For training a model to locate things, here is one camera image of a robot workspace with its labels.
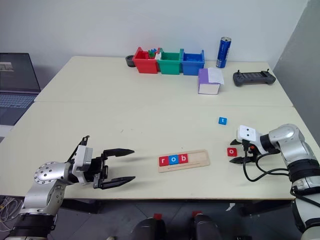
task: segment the white table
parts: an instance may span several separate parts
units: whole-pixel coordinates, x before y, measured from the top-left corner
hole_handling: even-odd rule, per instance
[[[205,67],[215,67],[207,61]],[[199,95],[198,77],[143,74],[124,57],[75,56],[35,99],[36,102],[86,102],[143,106],[287,106],[292,103],[278,80],[273,85],[235,86],[233,73],[267,70],[266,62],[228,62],[218,95]]]
[[[218,124],[219,116],[227,125]],[[0,195],[24,196],[44,162],[65,162],[85,135],[93,156],[104,149],[134,154],[110,158],[109,177],[136,176],[121,187],[100,190],[68,186],[66,198],[89,199],[291,199],[285,176],[252,183],[242,166],[229,163],[226,148],[239,125],[267,133],[296,124],[320,159],[320,148],[293,107],[115,105],[90,102],[36,102],[0,144]],[[210,165],[158,173],[158,156],[206,149]],[[266,169],[284,167],[280,154],[261,160]],[[251,176],[259,173],[248,164]]]

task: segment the black remote controller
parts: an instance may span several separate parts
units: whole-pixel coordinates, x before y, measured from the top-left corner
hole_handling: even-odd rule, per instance
[[[269,68],[267,71],[261,72],[240,72],[238,70],[233,74],[233,81],[237,87],[241,87],[244,84],[273,84],[276,81],[276,78],[272,76],[269,72]]]

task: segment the blue letter block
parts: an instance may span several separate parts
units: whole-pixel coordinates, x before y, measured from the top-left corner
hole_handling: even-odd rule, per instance
[[[169,156],[169,164],[174,165],[179,163],[178,155],[171,155]]]
[[[227,125],[227,118],[226,117],[219,117],[219,124]]]

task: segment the blue can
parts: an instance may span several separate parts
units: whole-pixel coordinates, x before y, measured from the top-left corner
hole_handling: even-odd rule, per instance
[[[226,66],[230,45],[231,45],[231,38],[227,36],[223,36],[220,40],[218,58],[216,60],[217,68],[223,69]]]

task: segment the floor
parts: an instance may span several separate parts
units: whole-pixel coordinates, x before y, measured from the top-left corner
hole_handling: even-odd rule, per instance
[[[193,211],[202,211],[218,225],[224,240],[234,240],[237,235],[250,235],[253,240],[299,240],[301,233],[295,226],[290,207],[260,215],[241,217],[240,204],[226,211],[229,203],[221,202],[150,202],[108,201],[99,214],[89,214],[61,208],[56,228],[49,240],[129,240],[134,226],[154,213],[161,213],[169,240],[187,240],[188,223]],[[0,239],[6,233],[0,232]]]

